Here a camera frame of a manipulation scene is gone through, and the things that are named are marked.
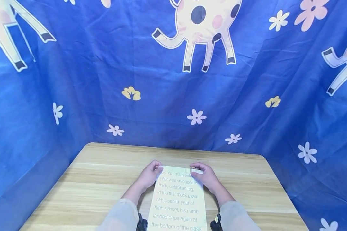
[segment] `beige sleeve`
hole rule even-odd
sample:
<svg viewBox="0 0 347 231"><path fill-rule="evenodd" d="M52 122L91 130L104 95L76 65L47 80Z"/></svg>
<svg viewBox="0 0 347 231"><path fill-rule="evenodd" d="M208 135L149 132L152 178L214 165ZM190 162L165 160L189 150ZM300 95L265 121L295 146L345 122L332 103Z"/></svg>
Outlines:
<svg viewBox="0 0 347 231"><path fill-rule="evenodd" d="M128 199L120 199L110 210L97 231L136 231L139 214L135 204Z"/></svg>
<svg viewBox="0 0 347 231"><path fill-rule="evenodd" d="M261 231L239 202L226 202L220 207L220 215L223 231Z"/></svg>

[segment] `hand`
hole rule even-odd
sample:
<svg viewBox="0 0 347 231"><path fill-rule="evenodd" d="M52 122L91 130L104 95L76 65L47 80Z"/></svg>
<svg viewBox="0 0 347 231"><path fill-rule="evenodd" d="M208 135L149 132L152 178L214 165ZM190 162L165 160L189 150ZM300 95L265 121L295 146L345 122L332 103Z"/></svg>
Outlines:
<svg viewBox="0 0 347 231"><path fill-rule="evenodd" d="M194 167L195 169L199 169L203 171L203 174L191 172L191 175L192 177L200 180L203 183L203 185L205 185L209 189L211 193L215 194L214 189L218 185L221 185L221 183L219 179L216 177L216 174L212 170L212 168L203 163L192 163L190 167Z"/></svg>
<svg viewBox="0 0 347 231"><path fill-rule="evenodd" d="M161 162L153 160L148 166L146 166L137 178L136 183L139 184L145 191L151 187L156 181L159 173L163 171Z"/></svg>

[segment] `flower pattern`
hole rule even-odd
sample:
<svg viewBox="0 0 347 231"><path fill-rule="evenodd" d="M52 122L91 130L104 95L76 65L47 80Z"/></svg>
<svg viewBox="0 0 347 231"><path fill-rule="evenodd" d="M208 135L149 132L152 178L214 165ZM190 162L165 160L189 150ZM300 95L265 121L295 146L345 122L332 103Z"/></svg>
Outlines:
<svg viewBox="0 0 347 231"><path fill-rule="evenodd" d="M69 0L69 2L70 2L72 5L76 5L75 0Z"/></svg>
<svg viewBox="0 0 347 231"><path fill-rule="evenodd" d="M298 153L299 158L304 158L305 163L309 164L310 160L314 163L317 163L317 160L312 155L317 153L317 150L314 148L310 149L310 143L306 142L305 146L298 144L298 148L301 150L300 153Z"/></svg>
<svg viewBox="0 0 347 231"><path fill-rule="evenodd" d="M298 25L303 22L301 30L303 32L307 31L310 29L315 18L318 20L325 18L328 9L324 7L324 5L327 2L329 2L329 0L303 0L300 4L300 8L303 12L298 15L294 24Z"/></svg>
<svg viewBox="0 0 347 231"><path fill-rule="evenodd" d="M286 12L283 14L282 10L279 10L278 14L276 17L271 17L269 19L269 22L272 22L272 24L269 27L269 30L272 30L276 27L276 32L280 31L282 26L286 26L288 24L288 21L285 20L289 16L289 12Z"/></svg>
<svg viewBox="0 0 347 231"><path fill-rule="evenodd" d="M113 132L113 136L122 136L122 132L125 132L124 130L120 130L120 127L119 126L111 126L111 125L108 125L110 127L110 129L107 130L107 132Z"/></svg>
<svg viewBox="0 0 347 231"><path fill-rule="evenodd" d="M131 99L132 96L132 100L140 100L140 92L135 90L133 87L129 87L129 88L125 88L122 92L122 94L128 98Z"/></svg>
<svg viewBox="0 0 347 231"><path fill-rule="evenodd" d="M63 117L63 113L61 112L62 109L63 105L57 106L55 102L53 103L53 114L57 125L59 125L59 118Z"/></svg>
<svg viewBox="0 0 347 231"><path fill-rule="evenodd" d="M228 141L228 144L237 143L239 140L242 139L240 136L241 134L237 134L236 136L234 136L234 134L231 134L230 138L226 138L225 141Z"/></svg>
<svg viewBox="0 0 347 231"><path fill-rule="evenodd" d="M201 124L203 119L206 119L206 116L203 115L203 111L200 110L198 113L195 109L191 110L193 115L188 115L187 118L191 119L191 125L195 125L196 123Z"/></svg>
<svg viewBox="0 0 347 231"><path fill-rule="evenodd" d="M101 0L101 2L105 8L111 7L111 0Z"/></svg>
<svg viewBox="0 0 347 231"><path fill-rule="evenodd" d="M324 228L320 228L319 231L337 231L338 223L336 221L333 221L330 223L330 225L324 218L322 218L320 221Z"/></svg>
<svg viewBox="0 0 347 231"><path fill-rule="evenodd" d="M279 96L275 96L274 98L269 99L265 105L266 107L277 107L279 106L279 103L281 102L281 99Z"/></svg>

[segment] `blue curtain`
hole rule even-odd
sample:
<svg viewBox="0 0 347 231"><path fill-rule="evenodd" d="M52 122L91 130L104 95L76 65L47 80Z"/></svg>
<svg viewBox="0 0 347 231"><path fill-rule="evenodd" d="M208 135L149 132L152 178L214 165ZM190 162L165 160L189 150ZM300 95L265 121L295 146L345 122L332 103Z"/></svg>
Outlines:
<svg viewBox="0 0 347 231"><path fill-rule="evenodd" d="M89 142L261 154L347 231L347 0L0 0L0 231Z"/></svg>

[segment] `wood grain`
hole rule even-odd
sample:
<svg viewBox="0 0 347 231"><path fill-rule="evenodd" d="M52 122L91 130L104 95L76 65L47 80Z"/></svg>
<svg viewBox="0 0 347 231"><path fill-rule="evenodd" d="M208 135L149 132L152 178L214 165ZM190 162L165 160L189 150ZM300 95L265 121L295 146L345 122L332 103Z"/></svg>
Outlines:
<svg viewBox="0 0 347 231"><path fill-rule="evenodd" d="M87 144L58 180L21 231L91 231L152 160L163 165L210 165L220 181L246 208L263 231L307 230L264 157L236 153L148 148L117 144ZM148 218L153 187L140 198L138 209ZM205 190L209 223L218 205Z"/></svg>

